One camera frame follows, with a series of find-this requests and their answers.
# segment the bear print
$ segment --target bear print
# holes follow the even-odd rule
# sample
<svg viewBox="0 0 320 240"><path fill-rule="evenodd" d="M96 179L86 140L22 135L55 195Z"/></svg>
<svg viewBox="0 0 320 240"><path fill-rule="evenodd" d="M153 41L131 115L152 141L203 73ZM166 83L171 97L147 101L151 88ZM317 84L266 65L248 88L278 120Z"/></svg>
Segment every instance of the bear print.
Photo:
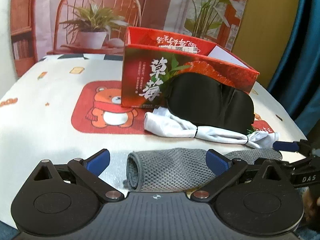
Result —
<svg viewBox="0 0 320 240"><path fill-rule="evenodd" d="M121 106L121 89L98 87L93 108L86 115L86 119L97 128L105 128L108 125L127 128L132 126L137 115L136 109Z"/></svg>

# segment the strawberry box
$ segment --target strawberry box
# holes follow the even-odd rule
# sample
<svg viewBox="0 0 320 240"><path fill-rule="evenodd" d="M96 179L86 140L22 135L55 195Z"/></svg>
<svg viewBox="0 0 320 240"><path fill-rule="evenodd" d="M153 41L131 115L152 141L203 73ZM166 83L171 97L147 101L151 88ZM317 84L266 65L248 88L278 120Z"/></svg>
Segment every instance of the strawberry box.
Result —
<svg viewBox="0 0 320 240"><path fill-rule="evenodd" d="M246 93L250 93L259 75L214 42L161 30L127 28L122 106L165 106L164 94L170 79L185 72L207 75Z"/></svg>

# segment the white cloth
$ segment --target white cloth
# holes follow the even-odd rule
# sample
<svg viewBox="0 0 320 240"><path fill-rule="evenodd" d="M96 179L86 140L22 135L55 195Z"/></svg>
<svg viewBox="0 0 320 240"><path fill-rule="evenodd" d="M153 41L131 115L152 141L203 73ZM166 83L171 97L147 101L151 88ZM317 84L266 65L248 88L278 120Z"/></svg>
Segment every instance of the white cloth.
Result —
<svg viewBox="0 0 320 240"><path fill-rule="evenodd" d="M255 131L244 135L212 126L199 126L198 128L187 120L171 114L165 107L154 109L145 114L144 129L162 137L195 137L212 142L245 144L251 148L271 148L279 140L279 133Z"/></svg>

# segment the blue curtain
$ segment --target blue curtain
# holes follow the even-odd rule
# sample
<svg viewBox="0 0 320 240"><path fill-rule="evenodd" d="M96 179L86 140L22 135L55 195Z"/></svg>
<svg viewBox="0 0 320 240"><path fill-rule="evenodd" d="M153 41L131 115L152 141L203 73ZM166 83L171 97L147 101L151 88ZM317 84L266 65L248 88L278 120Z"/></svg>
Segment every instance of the blue curtain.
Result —
<svg viewBox="0 0 320 240"><path fill-rule="evenodd" d="M290 39L268 92L305 135L320 119L320 0L299 0Z"/></svg>

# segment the gray knit cloth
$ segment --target gray knit cloth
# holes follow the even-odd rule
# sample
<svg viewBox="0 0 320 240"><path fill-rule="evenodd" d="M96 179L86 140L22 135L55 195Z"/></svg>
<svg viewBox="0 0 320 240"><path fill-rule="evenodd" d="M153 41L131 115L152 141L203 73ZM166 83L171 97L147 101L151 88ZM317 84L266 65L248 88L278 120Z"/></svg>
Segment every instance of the gray knit cloth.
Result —
<svg viewBox="0 0 320 240"><path fill-rule="evenodd" d="M215 175L205 163L206 150L175 148L161 151L132 152L127 159L129 191L175 192L206 184ZM271 148L234 151L225 155L230 160L241 158L253 164L259 158L282 160Z"/></svg>

